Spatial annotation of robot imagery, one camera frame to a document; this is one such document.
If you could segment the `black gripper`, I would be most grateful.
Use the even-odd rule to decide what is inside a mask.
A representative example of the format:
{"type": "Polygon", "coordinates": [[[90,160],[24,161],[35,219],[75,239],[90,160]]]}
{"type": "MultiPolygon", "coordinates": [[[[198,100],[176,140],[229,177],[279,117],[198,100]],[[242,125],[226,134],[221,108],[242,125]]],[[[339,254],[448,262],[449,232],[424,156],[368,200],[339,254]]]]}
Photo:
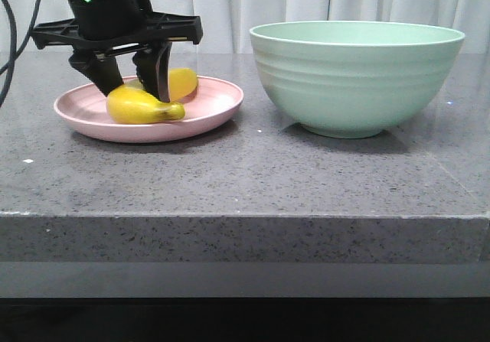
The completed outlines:
{"type": "Polygon", "coordinates": [[[202,39],[198,16],[152,10],[150,0],[67,0],[73,17],[37,24],[31,37],[37,48],[71,46],[69,63],[108,96],[123,85],[115,57],[137,51],[132,58],[139,82],[147,93],[169,103],[168,61],[171,43],[202,39]]]}

